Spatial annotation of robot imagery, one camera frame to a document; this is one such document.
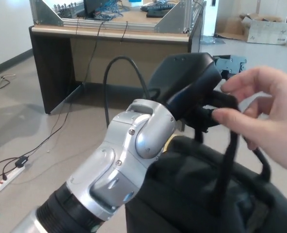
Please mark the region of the person's bare hand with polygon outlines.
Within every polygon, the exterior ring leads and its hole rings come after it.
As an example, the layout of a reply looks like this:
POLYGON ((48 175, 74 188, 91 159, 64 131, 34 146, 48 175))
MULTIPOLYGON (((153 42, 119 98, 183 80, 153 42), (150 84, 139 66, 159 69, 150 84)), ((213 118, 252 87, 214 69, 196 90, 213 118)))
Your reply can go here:
POLYGON ((230 108, 212 112, 213 118, 228 129, 241 134, 248 149, 261 148, 287 169, 287 73, 272 67, 255 67, 241 72, 222 86, 221 90, 238 102, 259 93, 243 113, 230 108))

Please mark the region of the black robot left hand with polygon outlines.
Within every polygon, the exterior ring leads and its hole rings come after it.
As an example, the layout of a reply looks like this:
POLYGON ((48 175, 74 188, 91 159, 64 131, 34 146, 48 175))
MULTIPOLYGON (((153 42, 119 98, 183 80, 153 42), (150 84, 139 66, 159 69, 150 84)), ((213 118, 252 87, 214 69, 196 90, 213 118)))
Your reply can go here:
POLYGON ((214 89, 222 80, 246 69, 245 57, 211 56, 206 52, 175 54, 165 58, 152 74, 147 88, 151 100, 163 104, 174 116, 197 131, 206 132, 217 123, 211 111, 214 99, 223 103, 214 89))

